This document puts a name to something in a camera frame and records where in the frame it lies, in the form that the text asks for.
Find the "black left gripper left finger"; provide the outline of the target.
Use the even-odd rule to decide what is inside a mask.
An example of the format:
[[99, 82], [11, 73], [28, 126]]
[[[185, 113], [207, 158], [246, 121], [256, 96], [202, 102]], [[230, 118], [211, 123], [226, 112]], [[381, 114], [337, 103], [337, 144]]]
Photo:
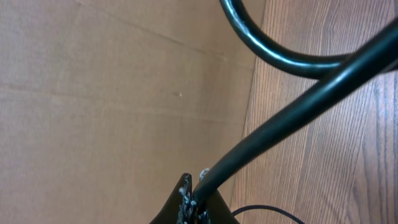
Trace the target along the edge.
[[150, 224], [188, 224], [192, 222], [192, 176], [182, 174], [166, 203]]

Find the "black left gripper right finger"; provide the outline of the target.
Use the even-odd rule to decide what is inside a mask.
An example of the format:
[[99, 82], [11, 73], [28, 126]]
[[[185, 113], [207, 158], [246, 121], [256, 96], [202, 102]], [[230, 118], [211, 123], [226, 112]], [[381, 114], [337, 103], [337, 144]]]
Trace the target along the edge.
[[201, 194], [197, 194], [197, 223], [239, 224], [217, 190], [207, 196], [204, 198]]

